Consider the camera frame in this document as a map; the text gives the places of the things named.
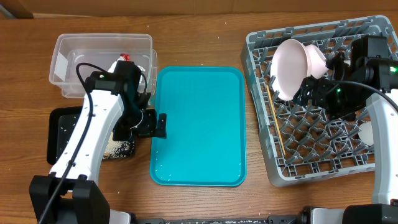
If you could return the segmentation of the large pink plate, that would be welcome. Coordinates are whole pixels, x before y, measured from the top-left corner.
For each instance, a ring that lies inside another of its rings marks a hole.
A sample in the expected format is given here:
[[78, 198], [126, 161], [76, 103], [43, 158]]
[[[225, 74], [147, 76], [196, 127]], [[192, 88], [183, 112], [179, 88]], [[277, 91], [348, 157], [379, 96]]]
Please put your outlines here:
[[308, 53], [301, 42], [288, 39], [278, 46], [270, 70], [270, 75], [275, 77], [272, 89], [279, 92], [278, 98], [293, 99], [308, 74], [309, 65]]

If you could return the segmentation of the teal serving tray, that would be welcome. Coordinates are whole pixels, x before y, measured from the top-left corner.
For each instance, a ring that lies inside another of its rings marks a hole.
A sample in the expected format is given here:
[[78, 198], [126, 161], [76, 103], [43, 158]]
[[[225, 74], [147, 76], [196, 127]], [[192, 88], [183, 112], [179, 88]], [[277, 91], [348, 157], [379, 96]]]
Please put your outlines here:
[[243, 74], [234, 67], [162, 69], [155, 110], [165, 139], [152, 138], [150, 176], [159, 185], [236, 187], [246, 178]]

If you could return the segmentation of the white paper cup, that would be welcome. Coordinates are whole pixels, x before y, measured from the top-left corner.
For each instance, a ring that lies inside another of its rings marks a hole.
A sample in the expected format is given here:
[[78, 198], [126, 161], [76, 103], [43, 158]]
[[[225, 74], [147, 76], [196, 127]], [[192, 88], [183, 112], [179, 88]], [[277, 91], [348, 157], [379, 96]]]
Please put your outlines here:
[[373, 139], [373, 127], [370, 121], [362, 123], [360, 126], [360, 132], [358, 133], [359, 139], [368, 146], [374, 144]]

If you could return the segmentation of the wooden chopstick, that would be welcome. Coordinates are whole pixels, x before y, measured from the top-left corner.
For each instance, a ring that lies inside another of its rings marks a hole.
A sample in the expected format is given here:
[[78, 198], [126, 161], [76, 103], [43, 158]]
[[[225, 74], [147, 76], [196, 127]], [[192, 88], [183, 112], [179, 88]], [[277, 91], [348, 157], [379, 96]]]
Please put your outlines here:
[[285, 156], [286, 155], [285, 147], [284, 147], [283, 142], [282, 142], [282, 136], [281, 136], [281, 133], [280, 133], [279, 124], [278, 124], [277, 116], [276, 116], [276, 113], [275, 113], [274, 103], [273, 103], [273, 100], [272, 100], [272, 97], [271, 97], [271, 92], [270, 92], [270, 89], [269, 89], [268, 85], [266, 85], [266, 90], [267, 90], [267, 97], [268, 97], [268, 100], [269, 100], [269, 104], [271, 106], [272, 117], [274, 119], [274, 123], [275, 123], [275, 126], [276, 126], [275, 131], [276, 131], [276, 133], [278, 135], [278, 138], [279, 138], [279, 142], [280, 142], [280, 147], [282, 149], [282, 153]]

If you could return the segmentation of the pink bowl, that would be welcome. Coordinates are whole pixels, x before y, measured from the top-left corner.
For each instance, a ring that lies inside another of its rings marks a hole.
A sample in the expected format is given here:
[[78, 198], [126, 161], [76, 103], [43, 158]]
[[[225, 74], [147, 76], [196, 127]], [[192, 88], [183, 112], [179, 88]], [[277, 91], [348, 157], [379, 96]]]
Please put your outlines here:
[[316, 45], [308, 45], [305, 47], [307, 51], [307, 58], [309, 59], [308, 74], [316, 79], [323, 77], [328, 68], [326, 67], [326, 57]]

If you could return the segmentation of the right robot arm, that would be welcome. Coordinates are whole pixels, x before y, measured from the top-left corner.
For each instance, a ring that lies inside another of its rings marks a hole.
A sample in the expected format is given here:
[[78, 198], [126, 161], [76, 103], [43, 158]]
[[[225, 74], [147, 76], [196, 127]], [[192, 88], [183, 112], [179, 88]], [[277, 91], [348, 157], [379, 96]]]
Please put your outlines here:
[[[328, 218], [337, 223], [397, 222], [396, 67], [383, 36], [353, 41], [350, 63], [343, 52], [326, 59], [316, 46], [288, 39], [276, 48], [269, 81], [248, 83], [269, 175], [306, 165], [316, 176], [321, 162], [336, 170], [336, 160], [354, 149], [349, 142], [337, 148], [343, 131], [332, 122], [354, 120], [363, 108], [370, 115], [376, 168], [372, 204], [305, 210], [297, 223]], [[159, 74], [156, 107], [167, 115], [167, 139], [152, 143], [152, 175], [161, 181], [160, 166], [168, 164], [183, 176], [183, 184], [194, 184], [201, 175], [208, 184], [240, 181], [245, 160], [233, 149], [244, 139], [243, 113], [233, 106], [229, 86], [218, 87], [211, 78], [186, 83], [194, 72], [193, 67], [168, 67]]]

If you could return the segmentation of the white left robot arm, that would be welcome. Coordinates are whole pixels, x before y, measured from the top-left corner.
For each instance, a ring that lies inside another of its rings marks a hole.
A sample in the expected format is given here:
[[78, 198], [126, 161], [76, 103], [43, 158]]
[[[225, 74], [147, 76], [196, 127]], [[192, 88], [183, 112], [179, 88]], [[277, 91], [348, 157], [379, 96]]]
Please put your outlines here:
[[81, 78], [81, 113], [62, 155], [46, 176], [36, 175], [29, 194], [38, 223], [135, 223], [133, 214], [111, 209], [98, 187], [103, 156], [112, 138], [166, 138], [166, 114], [148, 109], [139, 93], [141, 69], [118, 61], [112, 72], [94, 66]]

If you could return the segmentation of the white napkin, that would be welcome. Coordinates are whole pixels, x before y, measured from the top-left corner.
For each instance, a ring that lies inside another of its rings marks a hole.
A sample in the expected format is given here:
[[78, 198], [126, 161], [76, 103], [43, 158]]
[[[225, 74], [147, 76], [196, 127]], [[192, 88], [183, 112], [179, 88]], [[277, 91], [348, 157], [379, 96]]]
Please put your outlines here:
[[[108, 69], [108, 72], [109, 72], [109, 73], [113, 73], [113, 72], [115, 71], [117, 62], [118, 62], [118, 61], [115, 61], [115, 62], [111, 65], [111, 67]], [[137, 67], [140, 68], [140, 70], [141, 70], [142, 73], [145, 72], [145, 68], [144, 68], [144, 67], [142, 67], [142, 66], [140, 66], [140, 65], [138, 65]], [[143, 82], [144, 82], [144, 81], [143, 81], [143, 78], [140, 77], [140, 83], [143, 83]]]

